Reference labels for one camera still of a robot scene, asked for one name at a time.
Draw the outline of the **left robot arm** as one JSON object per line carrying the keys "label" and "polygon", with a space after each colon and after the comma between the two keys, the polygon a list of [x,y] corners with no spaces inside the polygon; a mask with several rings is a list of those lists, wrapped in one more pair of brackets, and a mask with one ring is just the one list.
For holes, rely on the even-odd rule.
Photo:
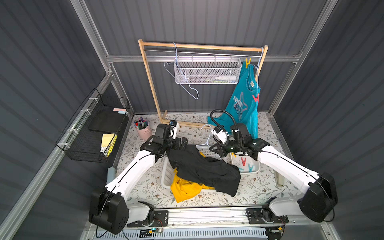
{"label": "left robot arm", "polygon": [[178,138],[179,123],[159,124],[154,135],[141,145],[132,162],[104,188],[96,188],[91,194],[89,222],[114,235],[132,223],[149,226],[155,218],[153,205],[139,201],[128,205],[131,191],[147,170],[170,150],[181,150],[188,140]]}

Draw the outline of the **red clothespin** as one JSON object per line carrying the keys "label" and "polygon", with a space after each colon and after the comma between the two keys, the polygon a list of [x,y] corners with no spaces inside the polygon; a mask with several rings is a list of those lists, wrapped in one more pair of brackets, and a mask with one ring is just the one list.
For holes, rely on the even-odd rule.
{"label": "red clothespin", "polygon": [[243,158],[243,157],[241,157],[241,161],[242,161],[242,165],[243,165],[243,166],[246,166],[246,164],[247,164],[247,158]]}
{"label": "red clothespin", "polygon": [[254,99],[255,103],[258,103],[260,101],[260,94],[253,95],[253,99]]}

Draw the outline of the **blue wire hanger black shirt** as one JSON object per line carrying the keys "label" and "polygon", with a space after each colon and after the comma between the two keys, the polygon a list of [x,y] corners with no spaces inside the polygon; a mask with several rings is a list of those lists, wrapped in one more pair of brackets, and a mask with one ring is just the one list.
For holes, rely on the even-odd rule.
{"label": "blue wire hanger black shirt", "polygon": [[202,127],[201,127],[201,130],[205,127],[209,127],[210,128],[210,131],[209,131],[209,136],[206,140],[206,142],[204,144],[199,144],[199,145],[196,145],[198,151],[200,152],[200,154],[203,156],[203,157],[209,157],[209,158],[215,158],[217,160],[222,160],[222,158],[219,156],[219,155],[213,155],[213,152],[211,152],[209,150],[210,148],[210,145],[209,145],[209,140],[210,140],[210,137],[212,136],[212,130],[213,130],[213,127],[210,125],[210,124],[204,124]]}

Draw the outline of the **black t-shirt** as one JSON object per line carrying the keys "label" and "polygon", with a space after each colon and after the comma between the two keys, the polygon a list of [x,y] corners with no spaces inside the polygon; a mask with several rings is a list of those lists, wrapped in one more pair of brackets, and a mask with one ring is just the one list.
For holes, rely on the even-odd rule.
{"label": "black t-shirt", "polygon": [[238,191],[241,174],[237,166],[212,157],[204,157],[195,145],[183,150],[170,150],[167,154],[178,176],[197,184],[204,184],[234,197]]}

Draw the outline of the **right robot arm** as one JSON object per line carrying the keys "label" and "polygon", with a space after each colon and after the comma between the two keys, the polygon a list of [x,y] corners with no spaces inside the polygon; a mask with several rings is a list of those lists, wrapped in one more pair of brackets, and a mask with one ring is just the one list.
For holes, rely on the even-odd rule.
{"label": "right robot arm", "polygon": [[225,110],[211,111],[210,119],[215,124],[211,132],[216,141],[210,151],[221,157],[229,153],[250,157],[281,174],[301,192],[293,197],[267,200],[259,214],[266,223],[274,223],[290,215],[305,216],[321,223],[327,220],[329,214],[335,214],[338,195],[335,179],[330,174],[312,171],[280,153],[267,141],[254,139],[247,126],[237,123]]}

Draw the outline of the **teal t-shirt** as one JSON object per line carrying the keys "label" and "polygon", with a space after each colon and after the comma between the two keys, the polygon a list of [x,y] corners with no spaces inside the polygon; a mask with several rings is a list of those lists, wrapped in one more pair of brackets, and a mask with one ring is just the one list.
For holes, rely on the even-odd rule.
{"label": "teal t-shirt", "polygon": [[258,104],[253,95],[260,94],[260,87],[255,79],[255,66],[243,65],[239,82],[229,100],[226,111],[235,119],[236,123],[245,124],[253,139],[258,137]]}

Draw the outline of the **yellow t-shirt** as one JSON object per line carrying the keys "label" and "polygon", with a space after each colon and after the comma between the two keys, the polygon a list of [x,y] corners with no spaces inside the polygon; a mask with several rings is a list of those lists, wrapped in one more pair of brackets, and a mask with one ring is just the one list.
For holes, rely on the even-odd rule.
{"label": "yellow t-shirt", "polygon": [[177,203],[189,200],[199,195],[202,190],[215,190],[204,184],[198,184],[184,180],[178,176],[177,169],[174,169],[174,179],[171,184],[171,192]]}

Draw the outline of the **blue wire hanger yellow shirt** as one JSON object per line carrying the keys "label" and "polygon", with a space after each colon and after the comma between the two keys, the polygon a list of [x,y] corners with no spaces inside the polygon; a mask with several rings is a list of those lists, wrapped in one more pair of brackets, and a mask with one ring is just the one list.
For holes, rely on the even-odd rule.
{"label": "blue wire hanger yellow shirt", "polygon": [[[183,73],[183,71],[181,70],[181,67],[179,66],[179,55],[178,55],[178,48],[177,48],[177,44],[175,42],[173,42],[173,45],[174,45],[174,48],[175,48],[175,59],[174,59],[174,63],[176,64],[177,66],[177,69],[179,70],[180,74],[183,76],[185,82],[188,84],[188,87],[190,88],[190,90],[194,90],[196,92],[196,96],[194,96],[191,92],[189,92],[183,85],[181,85],[181,87],[184,89],[185,92],[187,92],[192,98],[194,98],[195,100],[198,100],[199,99],[199,91],[193,87],[191,87],[186,75]],[[171,72],[168,70],[167,66],[169,66],[171,63],[163,63],[163,66],[165,68],[165,70],[168,72],[169,75],[171,75],[175,80],[176,80],[176,74],[171,74]]]}

